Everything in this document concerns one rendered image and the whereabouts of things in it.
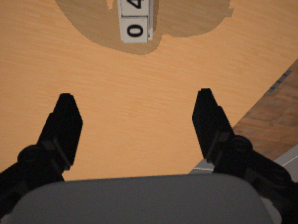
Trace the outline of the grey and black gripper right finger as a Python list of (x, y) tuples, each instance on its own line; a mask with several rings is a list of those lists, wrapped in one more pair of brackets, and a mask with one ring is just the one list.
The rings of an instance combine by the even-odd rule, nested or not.
[(215, 166), (212, 173), (244, 179), (272, 202), (281, 224), (298, 224), (298, 182), (284, 167), (254, 151), (246, 137), (235, 135), (210, 88), (198, 91), (192, 122), (203, 158)]

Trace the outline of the grey number cube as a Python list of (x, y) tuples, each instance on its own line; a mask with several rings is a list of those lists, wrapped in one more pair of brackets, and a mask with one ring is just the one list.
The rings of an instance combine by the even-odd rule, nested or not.
[(121, 0), (123, 16), (148, 16), (150, 0)]
[(121, 14), (124, 43), (148, 42), (148, 16), (123, 16)]

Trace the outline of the white shallow tray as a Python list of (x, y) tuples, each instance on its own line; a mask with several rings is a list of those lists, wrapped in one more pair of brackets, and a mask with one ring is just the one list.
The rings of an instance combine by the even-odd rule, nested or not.
[[(121, 41), (123, 41), (122, 27), (121, 27), (121, 14), (122, 14), (122, 12), (121, 12), (121, 0), (117, 0), (117, 3), (118, 3)], [(150, 0), (150, 15), (148, 16), (148, 40), (153, 40), (153, 0)]]

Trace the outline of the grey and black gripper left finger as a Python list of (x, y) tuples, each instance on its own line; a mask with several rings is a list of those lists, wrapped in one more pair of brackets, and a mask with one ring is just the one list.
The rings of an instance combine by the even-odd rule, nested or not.
[(24, 194), (65, 181), (62, 173), (74, 164), (82, 127), (74, 96), (61, 93), (37, 143), (22, 149), (18, 162), (0, 173), (0, 220), (12, 212)]

